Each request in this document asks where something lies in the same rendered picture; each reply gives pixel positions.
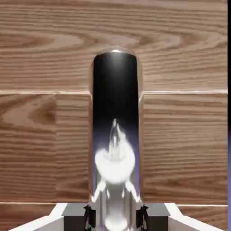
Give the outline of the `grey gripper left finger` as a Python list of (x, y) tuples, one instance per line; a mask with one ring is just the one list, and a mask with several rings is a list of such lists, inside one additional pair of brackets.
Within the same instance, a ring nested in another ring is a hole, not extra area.
[(8, 231), (94, 231), (96, 210), (88, 203), (57, 203), (51, 213)]

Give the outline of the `light wood cabinet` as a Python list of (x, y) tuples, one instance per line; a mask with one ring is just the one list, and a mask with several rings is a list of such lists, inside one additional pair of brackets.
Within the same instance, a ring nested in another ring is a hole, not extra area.
[(227, 227), (229, 0), (0, 0), (0, 231), (88, 199), (90, 68), (112, 46), (143, 81), (146, 202)]

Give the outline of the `curved shiny metal handle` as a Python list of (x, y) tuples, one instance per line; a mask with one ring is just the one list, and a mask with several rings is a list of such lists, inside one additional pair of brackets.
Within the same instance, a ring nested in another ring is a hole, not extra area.
[(92, 196), (87, 231), (144, 231), (140, 196), (139, 66), (121, 49), (92, 64)]

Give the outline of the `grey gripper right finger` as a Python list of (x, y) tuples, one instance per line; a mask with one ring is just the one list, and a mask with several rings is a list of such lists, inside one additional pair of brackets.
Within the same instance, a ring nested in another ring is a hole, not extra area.
[(175, 203), (147, 203), (136, 211), (135, 231), (224, 231), (183, 215)]

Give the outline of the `light wood cabinet door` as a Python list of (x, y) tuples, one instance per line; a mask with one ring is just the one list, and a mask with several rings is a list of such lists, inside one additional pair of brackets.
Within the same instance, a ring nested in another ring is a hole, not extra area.
[(0, 89), (86, 91), (94, 56), (136, 54), (143, 89), (227, 89), (227, 0), (0, 0)]
[[(0, 94), (0, 202), (86, 202), (88, 93)], [(140, 194), (146, 202), (227, 204), (227, 95), (144, 94)]]
[[(17, 226), (47, 216), (54, 203), (3, 203), (0, 202), (0, 231), (8, 231)], [(178, 204), (183, 215), (228, 231), (227, 205)]]

